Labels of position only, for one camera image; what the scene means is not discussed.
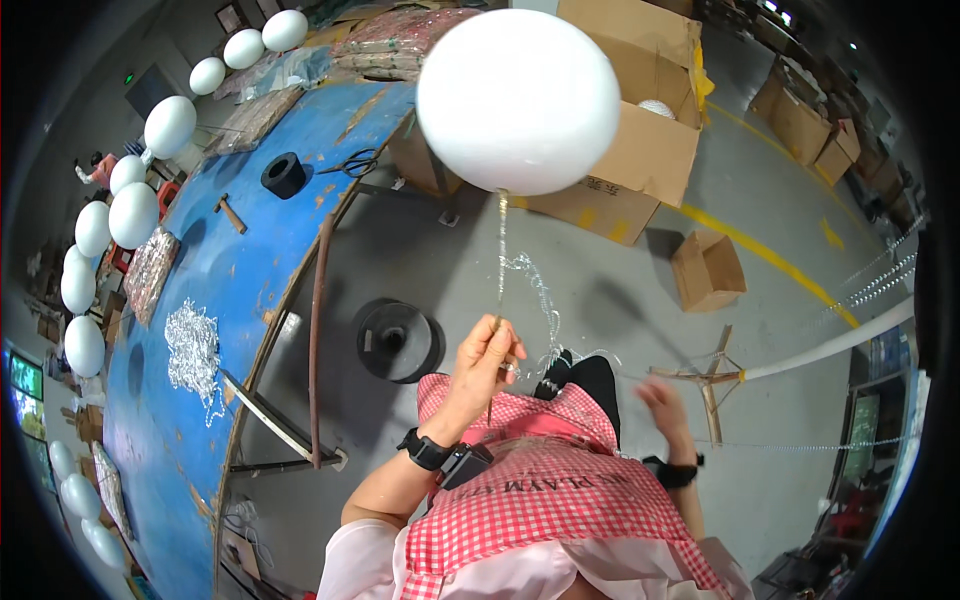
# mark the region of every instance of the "hammer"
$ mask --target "hammer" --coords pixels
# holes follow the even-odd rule
[[[227,216],[230,218],[230,222],[233,223],[233,226],[237,228],[237,231],[243,235],[247,231],[247,226],[243,224],[243,221],[240,220],[240,217],[237,216],[237,213],[233,212],[233,209],[230,208],[230,205],[227,204],[228,194],[224,194],[220,197],[220,200],[213,206],[213,212],[220,212],[222,208]]]

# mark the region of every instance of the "white pole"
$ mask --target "white pole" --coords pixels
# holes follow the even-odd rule
[[[897,304],[869,323],[864,323],[857,329],[852,329],[843,335],[835,337],[828,342],[822,343],[816,348],[809,349],[806,352],[801,352],[800,354],[791,356],[785,360],[781,360],[773,365],[746,369],[740,373],[740,380],[747,381],[749,379],[757,379],[758,377],[772,375],[776,372],[783,372],[787,371],[788,369],[794,369],[795,367],[801,367],[802,365],[807,365],[814,361],[820,360],[821,358],[827,358],[828,356],[832,356],[837,352],[841,352],[848,348],[853,348],[857,344],[862,344],[867,340],[883,333],[884,331],[903,323],[912,316],[913,296],[902,301],[900,304]]]

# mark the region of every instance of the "black shoe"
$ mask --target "black shoe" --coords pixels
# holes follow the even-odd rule
[[[564,385],[570,382],[570,366],[573,365],[573,355],[570,350],[564,350],[560,357],[555,359],[546,370],[543,380],[537,384],[534,397],[541,400],[552,400],[557,397]]]

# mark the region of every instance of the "workbench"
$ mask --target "workbench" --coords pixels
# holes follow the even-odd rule
[[[117,336],[104,422],[132,552],[163,598],[214,596],[226,483],[245,419],[244,405],[224,395],[219,377],[221,391],[210,406],[195,392],[173,389],[166,318],[187,299],[216,318],[220,367],[255,392],[287,303],[323,244],[324,218],[339,219],[359,189],[343,172],[316,173],[363,148],[383,148],[413,110],[414,91],[407,83],[309,91],[254,151],[208,158],[167,212],[163,225],[180,240],[180,251],[150,326],[127,318]],[[281,200],[260,176],[287,152],[298,155],[308,180]],[[225,193],[247,226],[244,234],[224,211],[213,212]]]

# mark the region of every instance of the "pink checkered apron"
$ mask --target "pink checkered apron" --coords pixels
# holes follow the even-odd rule
[[[449,376],[418,387],[420,422],[444,401]],[[561,434],[543,427],[553,423]],[[451,491],[410,525],[406,585],[400,596],[439,598],[444,577],[466,564],[548,540],[666,540],[700,589],[730,597],[657,478],[615,455],[610,419],[586,392],[567,384],[552,401],[501,393],[464,441],[490,443],[485,472]]]

